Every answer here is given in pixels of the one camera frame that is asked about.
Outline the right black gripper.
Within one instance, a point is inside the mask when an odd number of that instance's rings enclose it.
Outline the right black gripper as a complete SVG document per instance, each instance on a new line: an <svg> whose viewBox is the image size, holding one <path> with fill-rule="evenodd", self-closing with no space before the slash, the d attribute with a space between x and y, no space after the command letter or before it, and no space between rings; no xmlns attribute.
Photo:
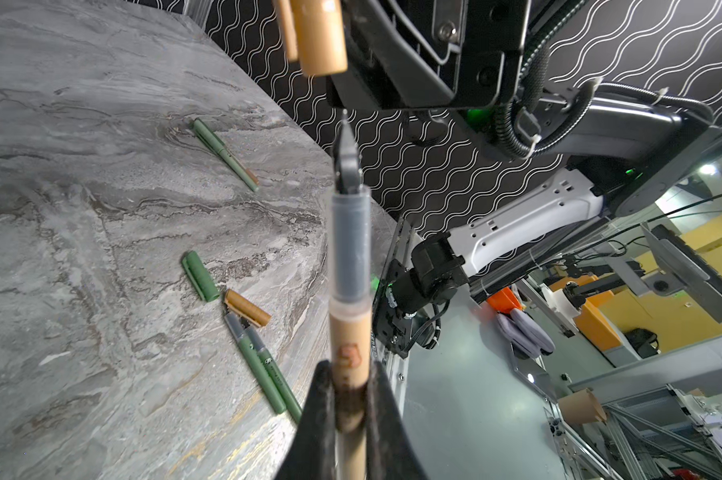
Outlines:
<svg viewBox="0 0 722 480"><path fill-rule="evenodd" d="M348 69L326 82L334 108L466 110L518 88L529 1L345 1Z"/></svg>

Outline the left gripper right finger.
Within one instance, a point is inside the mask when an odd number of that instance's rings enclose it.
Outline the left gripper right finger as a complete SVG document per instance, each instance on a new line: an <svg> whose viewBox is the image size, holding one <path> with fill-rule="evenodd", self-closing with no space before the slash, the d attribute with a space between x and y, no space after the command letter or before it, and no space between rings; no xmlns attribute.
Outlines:
<svg viewBox="0 0 722 480"><path fill-rule="evenodd" d="M384 366L370 364L366 387L366 478L426 479L406 434Z"/></svg>

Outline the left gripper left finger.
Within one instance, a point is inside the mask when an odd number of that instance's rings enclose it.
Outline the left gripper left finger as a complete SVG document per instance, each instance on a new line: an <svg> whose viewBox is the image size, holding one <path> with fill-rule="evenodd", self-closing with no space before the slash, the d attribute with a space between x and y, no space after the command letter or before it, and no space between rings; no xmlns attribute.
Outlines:
<svg viewBox="0 0 722 480"><path fill-rule="evenodd" d="M275 478L336 478L335 395L328 360L316 365L294 439Z"/></svg>

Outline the tan pen cap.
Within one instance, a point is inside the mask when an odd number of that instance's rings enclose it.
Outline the tan pen cap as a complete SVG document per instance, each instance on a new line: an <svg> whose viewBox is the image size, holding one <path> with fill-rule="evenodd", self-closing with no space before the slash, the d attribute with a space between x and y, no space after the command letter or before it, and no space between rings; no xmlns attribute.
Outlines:
<svg viewBox="0 0 722 480"><path fill-rule="evenodd" d="M286 58L305 77L344 73L348 68L341 4L338 0L273 2Z"/></svg>

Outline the tan pen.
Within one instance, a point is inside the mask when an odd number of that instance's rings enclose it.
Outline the tan pen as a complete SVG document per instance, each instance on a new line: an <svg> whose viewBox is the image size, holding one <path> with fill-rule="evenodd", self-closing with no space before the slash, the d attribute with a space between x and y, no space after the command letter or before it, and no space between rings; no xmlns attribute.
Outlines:
<svg viewBox="0 0 722 480"><path fill-rule="evenodd" d="M370 375L371 196L347 114L332 147L328 198L329 327L338 477L366 477L366 389Z"/></svg>

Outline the light green pen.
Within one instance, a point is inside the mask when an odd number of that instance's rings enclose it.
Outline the light green pen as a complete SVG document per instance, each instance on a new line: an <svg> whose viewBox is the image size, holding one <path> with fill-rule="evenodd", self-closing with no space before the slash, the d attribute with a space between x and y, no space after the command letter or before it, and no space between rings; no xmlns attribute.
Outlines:
<svg viewBox="0 0 722 480"><path fill-rule="evenodd" d="M207 149L227 164L251 191L259 191L259 185L256 185L245 172L244 168L246 167L232 154L225 142L218 137L203 120L195 118L191 123L191 128L196 137Z"/></svg>

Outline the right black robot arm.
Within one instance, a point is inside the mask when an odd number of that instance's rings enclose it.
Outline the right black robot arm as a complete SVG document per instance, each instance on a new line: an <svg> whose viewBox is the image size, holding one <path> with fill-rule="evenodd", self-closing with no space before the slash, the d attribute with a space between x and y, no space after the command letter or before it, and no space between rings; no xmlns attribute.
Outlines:
<svg viewBox="0 0 722 480"><path fill-rule="evenodd" d="M553 37L579 1L346 1L347 69L331 103L354 110L454 115L500 161L559 154L566 165L497 213L418 246L421 276L477 275L534 239L643 209L691 170L719 128L703 102L587 79L556 91Z"/></svg>

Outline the green pen cap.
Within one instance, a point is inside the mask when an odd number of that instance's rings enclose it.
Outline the green pen cap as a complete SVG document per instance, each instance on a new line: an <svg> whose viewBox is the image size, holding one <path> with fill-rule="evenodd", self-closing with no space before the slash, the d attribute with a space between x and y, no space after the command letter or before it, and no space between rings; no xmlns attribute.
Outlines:
<svg viewBox="0 0 722 480"><path fill-rule="evenodd" d="M181 266L204 302L212 302L219 298L219 288L196 251L187 251L181 258Z"/></svg>

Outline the orange box outside cell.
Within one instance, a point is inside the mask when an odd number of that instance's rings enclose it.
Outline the orange box outside cell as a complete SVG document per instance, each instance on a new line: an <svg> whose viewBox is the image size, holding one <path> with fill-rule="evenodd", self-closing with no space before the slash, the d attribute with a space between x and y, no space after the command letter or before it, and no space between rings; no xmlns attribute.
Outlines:
<svg viewBox="0 0 722 480"><path fill-rule="evenodd" d="M520 298L510 287L505 287L487 298L486 303L498 313L509 315L513 310L525 309Z"/></svg>

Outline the brown cardboard tape roll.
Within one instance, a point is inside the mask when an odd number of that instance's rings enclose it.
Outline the brown cardboard tape roll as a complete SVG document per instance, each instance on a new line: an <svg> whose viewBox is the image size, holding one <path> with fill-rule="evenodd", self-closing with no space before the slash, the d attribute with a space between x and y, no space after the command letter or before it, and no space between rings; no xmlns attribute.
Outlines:
<svg viewBox="0 0 722 480"><path fill-rule="evenodd" d="M571 393L558 400L563 419L569 425L605 423L607 414L591 389Z"/></svg>

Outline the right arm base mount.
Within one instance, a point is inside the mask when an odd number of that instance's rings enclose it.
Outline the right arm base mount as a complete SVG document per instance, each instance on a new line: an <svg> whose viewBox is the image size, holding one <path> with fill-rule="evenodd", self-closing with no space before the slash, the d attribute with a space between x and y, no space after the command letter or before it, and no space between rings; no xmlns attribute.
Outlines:
<svg viewBox="0 0 722 480"><path fill-rule="evenodd" d="M435 348L441 319L468 281L465 259L449 237L440 233L417 242L411 224L404 217L397 222L374 295L372 333L402 359L417 345Z"/></svg>

